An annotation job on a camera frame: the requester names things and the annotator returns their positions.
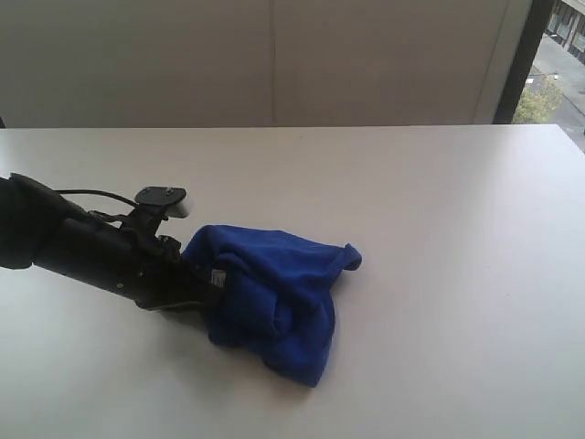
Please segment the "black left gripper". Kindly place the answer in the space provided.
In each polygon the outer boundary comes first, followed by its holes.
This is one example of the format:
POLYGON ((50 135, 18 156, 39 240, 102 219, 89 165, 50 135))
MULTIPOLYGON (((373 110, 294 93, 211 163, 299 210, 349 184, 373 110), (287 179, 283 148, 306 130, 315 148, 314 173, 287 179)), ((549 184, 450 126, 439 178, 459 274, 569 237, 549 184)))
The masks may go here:
POLYGON ((218 300, 224 288, 211 272, 180 256, 181 244, 134 229, 67 219, 61 228, 64 274, 128 298, 144 310, 157 310, 174 328, 208 337, 212 309, 201 300, 218 300))

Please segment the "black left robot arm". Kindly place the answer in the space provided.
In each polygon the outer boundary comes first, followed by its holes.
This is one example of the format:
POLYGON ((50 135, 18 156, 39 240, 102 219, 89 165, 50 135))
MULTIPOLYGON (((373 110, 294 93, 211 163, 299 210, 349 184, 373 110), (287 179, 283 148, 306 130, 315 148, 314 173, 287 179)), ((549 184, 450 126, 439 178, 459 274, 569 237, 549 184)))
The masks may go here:
POLYGON ((1 181, 1 265, 37 266, 133 301, 147 311, 209 316, 224 290, 209 272, 188 262, 175 238, 158 234, 162 222, 185 218, 180 187, 145 187, 127 214, 86 210, 17 173, 1 181))

